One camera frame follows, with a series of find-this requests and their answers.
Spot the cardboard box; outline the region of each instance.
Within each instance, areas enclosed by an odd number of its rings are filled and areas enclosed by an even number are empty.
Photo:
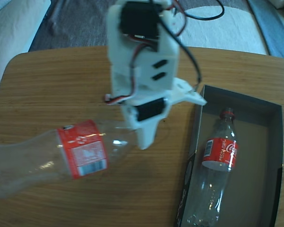
[[[198,106],[175,227],[187,227],[188,207],[202,162],[202,147],[225,107],[235,112],[239,151],[222,199],[217,227],[273,227],[283,166],[282,107],[261,99],[205,85],[208,102]]]

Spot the barcode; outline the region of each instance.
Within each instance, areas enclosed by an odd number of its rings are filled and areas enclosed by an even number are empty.
[[[205,152],[204,152],[204,157],[208,157],[210,156],[211,152],[212,152],[212,147],[213,147],[213,140],[209,140],[206,143],[206,148],[205,148]]]
[[[78,171],[80,176],[85,176],[87,174],[92,174],[100,170],[106,169],[107,162],[106,159],[102,159],[98,162],[90,163],[85,166],[79,166]]]

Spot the bottle label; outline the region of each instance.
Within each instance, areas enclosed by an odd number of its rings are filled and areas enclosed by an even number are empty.
[[[108,168],[103,134],[92,120],[64,126],[57,132],[74,179]]]
[[[238,144],[236,141],[214,138],[206,143],[203,161],[226,163],[230,168],[236,164]]]

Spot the wood grain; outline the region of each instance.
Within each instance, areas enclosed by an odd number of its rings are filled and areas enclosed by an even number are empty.
[[[279,103],[284,108],[284,59],[191,49],[208,85]],[[178,76],[195,83],[181,55]],[[30,52],[15,57],[0,85],[0,143],[20,142],[88,118],[120,118],[107,107],[106,47]],[[194,106],[173,107],[150,149],[134,150],[101,179],[38,186],[0,200],[0,227],[172,226],[183,180]],[[284,227],[284,174],[276,226]]]

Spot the coca-cola bottle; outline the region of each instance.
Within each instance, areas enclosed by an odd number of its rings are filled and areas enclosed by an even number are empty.
[[[225,108],[206,142],[197,182],[192,185],[187,213],[189,226],[212,227],[219,219],[224,189],[238,150],[234,117],[233,109]]]
[[[0,145],[0,198],[29,186],[78,179],[117,164],[136,144],[123,122],[88,120]]]

